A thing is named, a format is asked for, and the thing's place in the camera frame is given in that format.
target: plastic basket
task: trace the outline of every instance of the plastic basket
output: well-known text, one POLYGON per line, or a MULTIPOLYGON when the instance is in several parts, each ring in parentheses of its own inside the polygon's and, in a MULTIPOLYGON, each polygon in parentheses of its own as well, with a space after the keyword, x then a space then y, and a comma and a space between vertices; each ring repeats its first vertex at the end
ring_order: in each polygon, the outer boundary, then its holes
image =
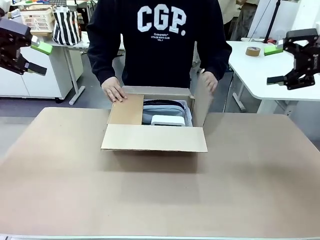
POLYGON ((23 24, 34 33, 52 33, 55 27, 53 5, 35 4, 23 9, 20 14, 23 24))

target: caster wheel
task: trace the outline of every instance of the caster wheel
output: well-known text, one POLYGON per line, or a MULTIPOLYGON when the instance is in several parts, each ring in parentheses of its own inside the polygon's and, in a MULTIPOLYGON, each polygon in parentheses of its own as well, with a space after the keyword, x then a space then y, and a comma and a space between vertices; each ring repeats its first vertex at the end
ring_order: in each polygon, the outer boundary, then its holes
POLYGON ((56 103, 56 104, 61 104, 61 103, 64 102, 64 100, 62 100, 62 99, 60 99, 60 98, 58 98, 58 97, 55 97, 54 100, 55 100, 55 103, 56 103))

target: tape roll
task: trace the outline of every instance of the tape roll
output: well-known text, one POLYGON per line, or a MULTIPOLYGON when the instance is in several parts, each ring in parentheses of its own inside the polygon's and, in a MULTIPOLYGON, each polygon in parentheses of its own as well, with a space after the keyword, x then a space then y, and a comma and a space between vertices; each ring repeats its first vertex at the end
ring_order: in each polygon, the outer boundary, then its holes
POLYGON ((245 55, 251 56, 251 57, 258 57, 260 54, 261 49, 255 46, 249 46, 246 49, 245 55))

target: open cardboard box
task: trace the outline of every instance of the open cardboard box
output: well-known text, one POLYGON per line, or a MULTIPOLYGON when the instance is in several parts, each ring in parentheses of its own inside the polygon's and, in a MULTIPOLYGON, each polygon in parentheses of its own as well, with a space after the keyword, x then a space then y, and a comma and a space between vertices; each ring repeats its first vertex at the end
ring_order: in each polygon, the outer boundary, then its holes
POLYGON ((203 125, 213 97, 201 79, 194 96, 187 88, 124 86, 123 89, 128 99, 112 105, 102 150, 208 152, 203 125), (193 127, 142 125, 144 99, 186 101, 193 127))

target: white device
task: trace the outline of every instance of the white device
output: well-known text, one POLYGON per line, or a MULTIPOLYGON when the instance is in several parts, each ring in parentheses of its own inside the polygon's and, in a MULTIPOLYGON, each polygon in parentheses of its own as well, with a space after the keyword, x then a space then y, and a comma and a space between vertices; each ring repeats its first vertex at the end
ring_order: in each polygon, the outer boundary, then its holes
POLYGON ((182 116, 154 115, 151 120, 151 125, 185 127, 186 123, 182 116))

